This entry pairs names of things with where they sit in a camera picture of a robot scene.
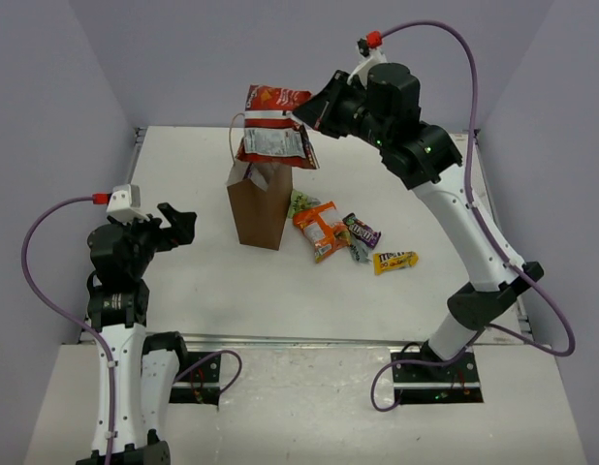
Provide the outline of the red Doritos chip bag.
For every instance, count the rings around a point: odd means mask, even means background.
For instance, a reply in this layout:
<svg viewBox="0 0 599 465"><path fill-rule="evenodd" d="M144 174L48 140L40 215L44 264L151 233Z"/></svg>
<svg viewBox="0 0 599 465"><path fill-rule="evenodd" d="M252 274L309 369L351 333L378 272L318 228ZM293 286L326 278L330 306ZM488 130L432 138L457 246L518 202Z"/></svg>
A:
<svg viewBox="0 0 599 465"><path fill-rule="evenodd" d="M311 97L306 90L251 84L236 157L246 163L279 163L317 170L318 160L306 127L293 116L293 111Z"/></svg>

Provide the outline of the brown paper bag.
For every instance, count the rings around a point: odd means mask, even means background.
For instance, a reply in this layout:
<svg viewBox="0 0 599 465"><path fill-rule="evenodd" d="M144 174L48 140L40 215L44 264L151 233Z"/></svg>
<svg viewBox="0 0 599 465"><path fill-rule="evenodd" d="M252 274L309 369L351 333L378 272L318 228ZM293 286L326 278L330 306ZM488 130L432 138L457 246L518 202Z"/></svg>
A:
<svg viewBox="0 0 599 465"><path fill-rule="evenodd" d="M236 157L232 138L239 117L243 117L243 112L236 113L229 125L228 142L233 163L226 181L237 238L242 245L278 250L293 189L292 168L275 163L255 164L268 181L265 191L245 179L250 163Z"/></svg>

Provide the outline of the brown M&M's packet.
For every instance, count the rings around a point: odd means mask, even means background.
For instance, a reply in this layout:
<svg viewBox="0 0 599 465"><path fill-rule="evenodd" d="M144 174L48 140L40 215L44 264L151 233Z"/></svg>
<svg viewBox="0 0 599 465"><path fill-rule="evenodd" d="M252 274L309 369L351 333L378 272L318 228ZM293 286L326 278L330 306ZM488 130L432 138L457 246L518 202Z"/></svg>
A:
<svg viewBox="0 0 599 465"><path fill-rule="evenodd" d="M371 262L371 252L379 243L382 233L371 228L354 213L343 218L350 234L350 253L352 258L361 264Z"/></svg>

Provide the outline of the yellow M&M's packet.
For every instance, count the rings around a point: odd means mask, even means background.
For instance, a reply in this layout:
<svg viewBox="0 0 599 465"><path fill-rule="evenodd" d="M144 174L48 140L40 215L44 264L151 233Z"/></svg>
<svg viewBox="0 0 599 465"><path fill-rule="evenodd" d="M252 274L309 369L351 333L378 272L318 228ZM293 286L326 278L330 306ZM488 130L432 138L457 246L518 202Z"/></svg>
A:
<svg viewBox="0 0 599 465"><path fill-rule="evenodd" d="M373 268L375 275L387 271L413 267L419 261L416 252L387 252L373 255Z"/></svg>

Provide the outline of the purple Fox's candy bag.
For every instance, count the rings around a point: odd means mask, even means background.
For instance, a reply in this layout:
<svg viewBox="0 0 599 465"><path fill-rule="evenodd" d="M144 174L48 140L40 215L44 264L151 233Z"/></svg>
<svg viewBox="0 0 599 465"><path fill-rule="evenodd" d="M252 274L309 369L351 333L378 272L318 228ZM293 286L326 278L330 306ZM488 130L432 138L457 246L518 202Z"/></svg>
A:
<svg viewBox="0 0 599 465"><path fill-rule="evenodd" d="M259 168L255 164L249 164L244 178L251 181L257 188L265 191L268 188L268 181L264 175L260 172Z"/></svg>

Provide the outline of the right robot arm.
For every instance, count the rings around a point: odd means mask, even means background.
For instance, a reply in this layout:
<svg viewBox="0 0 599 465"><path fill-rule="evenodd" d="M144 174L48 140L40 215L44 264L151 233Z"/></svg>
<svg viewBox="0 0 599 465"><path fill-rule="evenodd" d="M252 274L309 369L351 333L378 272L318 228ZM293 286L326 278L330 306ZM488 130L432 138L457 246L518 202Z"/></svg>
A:
<svg viewBox="0 0 599 465"><path fill-rule="evenodd" d="M491 220L487 238L465 196L463 158L441 127L421 119L420 81L396 63L371 67L365 80L338 71L294 109L296 119L334 139L354 136L378 149L386 169L433 214L454 245L469 281L447 301L449 314L421 348L432 380L456 368L455 357L537 282L544 270L509 249Z"/></svg>

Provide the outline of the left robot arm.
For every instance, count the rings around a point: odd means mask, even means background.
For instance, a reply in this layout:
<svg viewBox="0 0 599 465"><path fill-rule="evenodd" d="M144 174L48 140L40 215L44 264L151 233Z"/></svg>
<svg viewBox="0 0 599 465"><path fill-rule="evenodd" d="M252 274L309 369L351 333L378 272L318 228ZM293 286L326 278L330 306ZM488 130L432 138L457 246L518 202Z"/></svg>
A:
<svg viewBox="0 0 599 465"><path fill-rule="evenodd" d="M162 438L173 381L191 357L177 331L146 332L149 288L143 275L157 253L189 245L197 215L168 203L158 218L110 219L87 238L94 266L87 314L100 366L97 423L87 464L168 464Z"/></svg>

